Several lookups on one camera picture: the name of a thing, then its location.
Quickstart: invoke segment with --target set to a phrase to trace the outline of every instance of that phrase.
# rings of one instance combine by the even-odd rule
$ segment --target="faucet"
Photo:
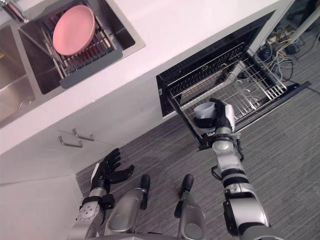
[[[28,19],[22,14],[21,10],[19,10],[19,8],[11,1],[0,0],[0,6],[9,14],[10,17],[12,17],[17,22],[29,22]]]

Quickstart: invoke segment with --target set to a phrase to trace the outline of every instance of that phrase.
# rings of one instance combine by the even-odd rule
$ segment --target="white countertop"
[[[2,153],[139,77],[151,79],[202,48],[276,9],[279,1],[115,2],[140,35],[145,47],[0,129]]]

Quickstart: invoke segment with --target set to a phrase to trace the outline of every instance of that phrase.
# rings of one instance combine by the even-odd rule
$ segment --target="white wall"
[[[0,185],[1,240],[65,240],[82,194],[74,176]]]

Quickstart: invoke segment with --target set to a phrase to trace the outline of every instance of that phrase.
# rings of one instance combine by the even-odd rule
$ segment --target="pink plate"
[[[74,55],[85,49],[95,33],[95,16],[85,5],[77,5],[66,11],[53,32],[53,46],[62,55]]]

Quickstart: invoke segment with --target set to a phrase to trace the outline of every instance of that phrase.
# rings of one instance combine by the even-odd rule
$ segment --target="cabinet handle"
[[[80,136],[78,133],[77,133],[77,130],[74,128],[72,129],[72,132],[74,133],[74,135],[76,135],[78,138],[80,139],[84,139],[84,140],[89,140],[89,141],[94,141],[95,140],[95,137],[93,134],[90,135],[90,137],[86,137],[86,136]]]
[[[64,140],[62,139],[62,136],[59,136],[58,138],[59,138],[60,143],[62,145],[65,145],[65,146],[68,146],[68,147],[75,147],[75,148],[82,148],[83,147],[83,144],[82,144],[81,141],[79,141],[79,145],[76,145],[76,144],[71,144],[71,143],[65,143]]]

